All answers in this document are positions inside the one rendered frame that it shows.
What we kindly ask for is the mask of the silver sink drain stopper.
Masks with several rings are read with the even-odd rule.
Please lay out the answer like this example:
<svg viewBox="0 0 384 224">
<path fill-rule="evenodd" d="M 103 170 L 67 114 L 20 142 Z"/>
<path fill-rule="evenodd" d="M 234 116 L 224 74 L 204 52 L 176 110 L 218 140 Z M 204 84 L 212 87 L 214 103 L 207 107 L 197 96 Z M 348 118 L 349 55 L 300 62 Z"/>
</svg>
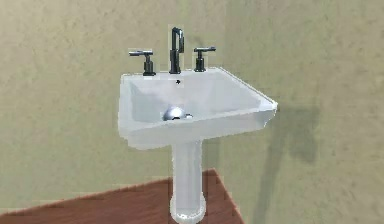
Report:
<svg viewBox="0 0 384 224">
<path fill-rule="evenodd" d="M 168 121 L 168 120 L 178 120 L 178 119 L 188 119 L 192 118 L 193 115 L 190 113 L 187 113 L 184 109 L 178 106 L 171 106 L 169 107 L 163 114 L 162 120 Z"/>
</svg>

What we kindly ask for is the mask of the black faucet spout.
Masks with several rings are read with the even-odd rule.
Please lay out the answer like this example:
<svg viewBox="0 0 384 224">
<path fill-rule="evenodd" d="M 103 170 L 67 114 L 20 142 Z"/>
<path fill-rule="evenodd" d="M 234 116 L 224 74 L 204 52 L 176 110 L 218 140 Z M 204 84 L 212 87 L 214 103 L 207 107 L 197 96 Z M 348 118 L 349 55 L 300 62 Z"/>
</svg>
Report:
<svg viewBox="0 0 384 224">
<path fill-rule="evenodd" d="M 184 32 L 181 28 L 173 27 L 171 31 L 170 74 L 180 74 L 179 54 L 184 52 Z"/>
</svg>

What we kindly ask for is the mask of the white pedestal sink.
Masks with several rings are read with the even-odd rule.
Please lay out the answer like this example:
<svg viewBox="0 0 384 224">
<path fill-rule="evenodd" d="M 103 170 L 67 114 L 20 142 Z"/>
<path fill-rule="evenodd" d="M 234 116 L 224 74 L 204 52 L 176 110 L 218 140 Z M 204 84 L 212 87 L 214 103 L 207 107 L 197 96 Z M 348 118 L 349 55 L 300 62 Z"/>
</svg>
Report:
<svg viewBox="0 0 384 224">
<path fill-rule="evenodd" d="M 192 118 L 163 121 L 178 106 Z M 258 131 L 275 116 L 278 103 L 223 68 L 180 74 L 121 76 L 118 132 L 138 150 L 172 148 L 170 214 L 178 224 L 197 224 L 206 212 L 202 142 Z"/>
</svg>

